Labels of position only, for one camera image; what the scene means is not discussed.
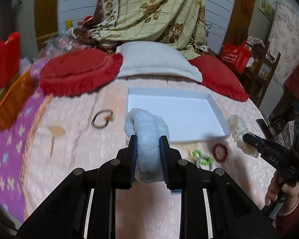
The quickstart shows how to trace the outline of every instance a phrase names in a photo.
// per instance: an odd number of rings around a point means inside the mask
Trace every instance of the rolled towel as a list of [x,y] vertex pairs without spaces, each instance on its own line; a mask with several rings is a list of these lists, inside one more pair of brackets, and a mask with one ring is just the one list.
[[164,120],[138,108],[131,109],[125,120],[124,130],[128,138],[137,136],[137,161],[135,178],[142,183],[164,180],[159,138],[169,131]]

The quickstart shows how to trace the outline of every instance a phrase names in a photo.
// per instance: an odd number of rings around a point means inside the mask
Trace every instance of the black hair tie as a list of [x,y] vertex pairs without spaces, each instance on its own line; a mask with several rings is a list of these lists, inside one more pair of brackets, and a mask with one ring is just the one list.
[[[95,124],[96,117],[97,117],[98,115],[100,115],[101,113],[103,113],[103,112],[109,112],[110,115],[108,115],[108,116],[105,117],[106,122],[105,122],[104,125],[97,126],[97,125]],[[97,128],[97,129],[105,128],[105,127],[109,124],[110,120],[112,120],[112,117],[113,117],[113,111],[112,111],[112,110],[101,110],[101,111],[99,111],[98,113],[96,113],[96,115],[95,115],[94,118],[92,119],[91,125],[92,125],[92,127]]]

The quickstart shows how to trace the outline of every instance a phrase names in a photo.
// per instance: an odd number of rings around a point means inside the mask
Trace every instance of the open box lid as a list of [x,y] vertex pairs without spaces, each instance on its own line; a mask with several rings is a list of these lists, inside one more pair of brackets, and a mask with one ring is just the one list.
[[162,117],[169,128],[170,142],[203,141],[231,135],[223,113],[208,93],[130,87],[126,116],[133,108]]

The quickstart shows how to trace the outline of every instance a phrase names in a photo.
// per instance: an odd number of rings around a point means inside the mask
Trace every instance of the red shopping bag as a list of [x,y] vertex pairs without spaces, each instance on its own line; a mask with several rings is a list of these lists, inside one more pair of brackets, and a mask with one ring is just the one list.
[[238,47],[226,43],[220,58],[231,70],[242,74],[244,71],[251,53],[245,48],[245,41]]
[[14,32],[8,40],[0,40],[0,89],[9,83],[19,69],[20,35]]

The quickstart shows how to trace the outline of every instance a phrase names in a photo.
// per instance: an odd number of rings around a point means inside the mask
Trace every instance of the purple blanket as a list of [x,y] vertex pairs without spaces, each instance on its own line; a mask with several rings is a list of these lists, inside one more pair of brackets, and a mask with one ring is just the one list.
[[[30,71],[32,79],[39,80],[40,71],[47,62],[48,60],[39,60],[32,65]],[[22,156],[32,121],[44,98],[38,86],[25,102],[11,128],[0,131],[0,203],[22,223],[25,208],[20,184]]]

